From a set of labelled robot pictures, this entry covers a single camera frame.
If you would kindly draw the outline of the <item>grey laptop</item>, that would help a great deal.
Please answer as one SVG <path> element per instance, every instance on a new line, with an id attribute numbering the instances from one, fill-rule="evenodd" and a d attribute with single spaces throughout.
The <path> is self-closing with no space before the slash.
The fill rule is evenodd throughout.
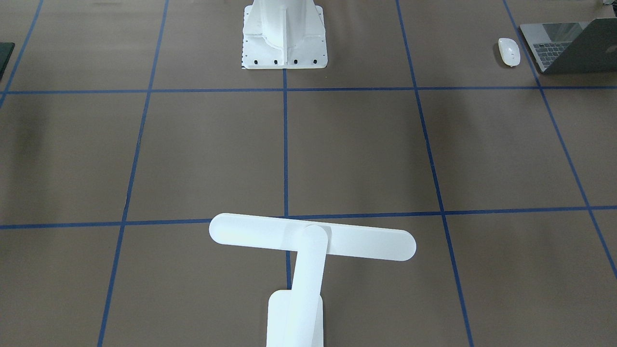
<path id="1" fill-rule="evenodd" d="M 521 24 L 520 31 L 544 74 L 615 72 L 617 20 Z"/>

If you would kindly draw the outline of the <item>black mouse pad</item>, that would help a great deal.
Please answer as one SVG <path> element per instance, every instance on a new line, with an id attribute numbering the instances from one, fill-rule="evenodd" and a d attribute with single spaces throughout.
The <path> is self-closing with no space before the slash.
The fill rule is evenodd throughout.
<path id="1" fill-rule="evenodd" d="M 11 55 L 15 48 L 14 42 L 0 42 L 0 79 L 4 76 Z"/>

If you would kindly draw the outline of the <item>white desk lamp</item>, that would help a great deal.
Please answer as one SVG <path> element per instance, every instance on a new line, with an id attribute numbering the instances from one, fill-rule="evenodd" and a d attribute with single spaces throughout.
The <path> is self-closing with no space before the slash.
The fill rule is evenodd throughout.
<path id="1" fill-rule="evenodd" d="M 222 213 L 209 226 L 219 244 L 296 252 L 292 286 L 268 300 L 268 347 L 322 347 L 321 297 L 327 255 L 408 261 L 417 249 L 404 230 Z"/>

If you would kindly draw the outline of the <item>white computer mouse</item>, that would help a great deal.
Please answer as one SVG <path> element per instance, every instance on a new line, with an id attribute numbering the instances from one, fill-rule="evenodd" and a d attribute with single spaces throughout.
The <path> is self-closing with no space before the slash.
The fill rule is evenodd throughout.
<path id="1" fill-rule="evenodd" d="M 516 67 L 520 64 L 521 53 L 517 42 L 511 38 L 499 38 L 498 50 L 503 63 L 509 67 Z"/>

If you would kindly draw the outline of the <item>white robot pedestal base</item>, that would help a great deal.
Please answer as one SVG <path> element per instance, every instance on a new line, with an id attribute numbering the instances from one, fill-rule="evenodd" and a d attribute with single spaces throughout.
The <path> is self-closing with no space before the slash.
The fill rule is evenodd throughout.
<path id="1" fill-rule="evenodd" d="M 254 0 L 244 8 L 242 34 L 244 69 L 328 65 L 324 12 L 312 0 Z"/>

